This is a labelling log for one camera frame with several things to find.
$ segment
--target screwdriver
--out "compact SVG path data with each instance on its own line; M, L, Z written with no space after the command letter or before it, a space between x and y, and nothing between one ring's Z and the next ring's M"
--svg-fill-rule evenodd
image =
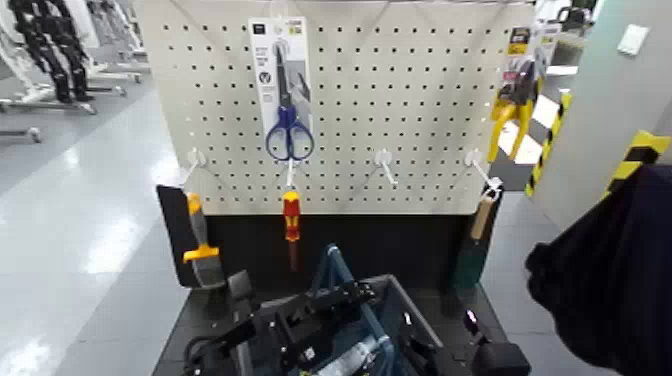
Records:
M299 240L299 193L288 191L282 195L283 210L285 217L285 239L289 245L289 267L293 272L299 271L299 250L297 240Z
M191 229L194 232L196 241L198 241L198 249L184 252L182 261L200 260L208 257L215 257L219 255L219 248L211 247L208 244L208 227L205 222L205 215L201 207L201 198L196 193L187 194L187 207L189 209L189 222L191 222Z

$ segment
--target yellow handle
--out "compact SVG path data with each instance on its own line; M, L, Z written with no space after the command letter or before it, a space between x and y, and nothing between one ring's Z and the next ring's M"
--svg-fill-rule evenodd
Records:
M208 257L219 256L219 248L211 247L207 244L201 244L198 249L184 252L182 262L200 260Z
M488 162L492 163L497 159L497 152L499 151L499 135L504 129L504 124L516 116L517 107L515 104L509 104L499 114L495 127L492 129L492 136L490 137L490 151L488 152Z
M510 160L515 160L518 155L518 149L523 143L523 139L527 134L527 131L530 129L530 119L532 118L532 110L534 109L534 102L528 100L524 106L519 107L519 119L520 119L520 128L518 128L518 134L516 135L516 141L513 143L511 148L511 153L509 154Z

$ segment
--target blue scissors handle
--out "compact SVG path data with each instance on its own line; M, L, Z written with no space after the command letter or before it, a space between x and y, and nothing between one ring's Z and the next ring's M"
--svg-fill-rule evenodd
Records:
M308 158L315 149L315 139L310 133L310 130L306 128L305 125L301 123L297 116L296 107L289 106L289 108L280 106L278 107L278 123L271 128L266 136L266 151L274 159L279 161L288 161L290 159L295 161L300 161ZM292 131L297 134L304 134L309 139L309 149L305 153L296 153L294 150L294 139L292 137ZM273 150L271 146L272 137L275 137L277 134L284 133L285 137L285 153L279 153Z

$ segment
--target white wall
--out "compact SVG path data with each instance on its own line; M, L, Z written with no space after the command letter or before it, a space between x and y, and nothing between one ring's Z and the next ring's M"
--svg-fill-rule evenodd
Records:
M672 93L656 128L656 135L672 137ZM672 146L658 159L658 163L672 164Z
M533 200L561 228L598 202L639 129L672 133L672 1L608 0L574 80L574 101ZM616 50L628 24L651 28L639 56ZM668 153L664 160L672 161Z

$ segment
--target yellow and black hazard tape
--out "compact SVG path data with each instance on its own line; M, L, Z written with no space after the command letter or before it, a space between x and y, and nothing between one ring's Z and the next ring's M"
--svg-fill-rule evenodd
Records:
M544 164L548 160L548 157L551 155L551 149L553 147L553 141L557 138L560 128L562 128L562 123L565 119L565 114L569 109L569 105L572 102L572 95L565 93L562 95L560 100L560 107L558 108L558 115L553 121L553 126L548 130L546 135L546 140L544 145L541 147L541 155L539 156L539 162L532 169L532 174L530 174L530 179L525 185L525 194L532 196L534 194L534 189L539 184L541 179L541 173L544 171Z
M670 146L670 139L670 137L654 136L647 131L638 131L602 198L623 185L625 180L641 165L656 163L658 157Z

